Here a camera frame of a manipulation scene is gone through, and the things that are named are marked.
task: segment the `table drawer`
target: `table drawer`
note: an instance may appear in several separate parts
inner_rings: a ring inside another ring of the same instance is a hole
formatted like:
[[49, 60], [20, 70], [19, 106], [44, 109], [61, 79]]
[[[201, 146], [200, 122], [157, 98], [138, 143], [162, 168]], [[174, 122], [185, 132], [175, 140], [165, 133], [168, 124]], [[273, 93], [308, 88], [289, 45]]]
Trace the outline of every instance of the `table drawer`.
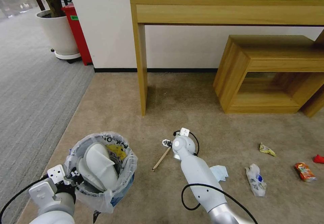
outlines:
[[324, 25], [323, 6], [137, 4], [136, 10], [138, 23]]

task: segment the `beige carpet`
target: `beige carpet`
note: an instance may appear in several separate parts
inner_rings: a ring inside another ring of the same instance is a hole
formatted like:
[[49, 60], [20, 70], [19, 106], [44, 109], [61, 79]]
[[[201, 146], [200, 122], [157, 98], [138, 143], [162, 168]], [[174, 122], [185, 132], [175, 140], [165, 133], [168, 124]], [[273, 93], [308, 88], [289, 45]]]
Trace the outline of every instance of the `beige carpet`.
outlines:
[[[209, 166], [225, 165], [229, 177], [225, 191], [245, 205], [259, 223], [323, 223], [324, 165], [312, 162], [324, 155], [324, 111], [312, 119], [294, 115], [226, 115], [212, 82], [214, 74], [149, 74], [147, 114], [140, 116], [136, 73], [96, 74], [49, 162], [65, 161], [69, 149], [84, 136], [116, 131], [125, 136], [138, 156], [133, 186], [113, 214], [101, 214], [97, 223], [209, 223], [202, 207], [188, 211], [181, 204], [186, 184], [180, 163], [169, 153], [156, 172], [151, 168], [165, 151], [162, 139], [172, 139], [181, 127], [200, 141], [200, 157]], [[271, 147], [277, 157], [258, 151], [259, 143]], [[303, 182], [293, 169], [305, 161], [316, 182]], [[256, 163], [267, 183], [264, 198], [255, 197], [244, 167]], [[195, 206], [191, 192], [185, 196]], [[243, 212], [229, 200], [229, 205]], [[36, 217], [29, 202], [19, 223]], [[92, 210], [77, 202], [77, 224], [92, 223]]]

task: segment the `white wall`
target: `white wall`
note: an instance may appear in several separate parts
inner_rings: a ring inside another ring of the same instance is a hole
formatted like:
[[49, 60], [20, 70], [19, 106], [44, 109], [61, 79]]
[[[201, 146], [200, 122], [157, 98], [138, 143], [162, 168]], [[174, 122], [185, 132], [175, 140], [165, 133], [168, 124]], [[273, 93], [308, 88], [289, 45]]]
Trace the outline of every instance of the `white wall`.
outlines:
[[[135, 68], [129, 0], [73, 0], [95, 68]], [[217, 68], [229, 34], [303, 34], [316, 27], [146, 26], [148, 68]]]

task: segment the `crumpled plastic bag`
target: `crumpled plastic bag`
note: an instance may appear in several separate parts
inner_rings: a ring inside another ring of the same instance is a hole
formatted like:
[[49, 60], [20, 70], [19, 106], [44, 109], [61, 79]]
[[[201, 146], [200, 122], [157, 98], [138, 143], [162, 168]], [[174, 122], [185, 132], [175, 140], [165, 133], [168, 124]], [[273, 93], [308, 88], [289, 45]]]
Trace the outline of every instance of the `crumpled plastic bag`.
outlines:
[[260, 175], [260, 168], [256, 164], [251, 164], [249, 168], [245, 167], [245, 170], [253, 194], [263, 197], [266, 194], [267, 184]]

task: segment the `wooden stick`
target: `wooden stick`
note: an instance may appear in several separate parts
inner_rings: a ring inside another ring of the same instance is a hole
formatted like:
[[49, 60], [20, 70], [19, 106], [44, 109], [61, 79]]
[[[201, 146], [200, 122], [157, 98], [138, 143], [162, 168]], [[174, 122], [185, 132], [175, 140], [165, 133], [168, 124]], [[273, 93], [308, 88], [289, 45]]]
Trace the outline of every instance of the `wooden stick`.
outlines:
[[155, 166], [152, 168], [152, 172], [154, 172], [154, 170], [160, 165], [161, 161], [164, 159], [164, 157], [167, 155], [167, 153], [169, 152], [169, 150], [171, 149], [171, 147], [168, 147], [166, 149], [166, 151], [164, 152], [164, 154], [162, 155], [162, 157], [160, 158], [160, 160], [158, 160], [158, 162], [155, 164]]

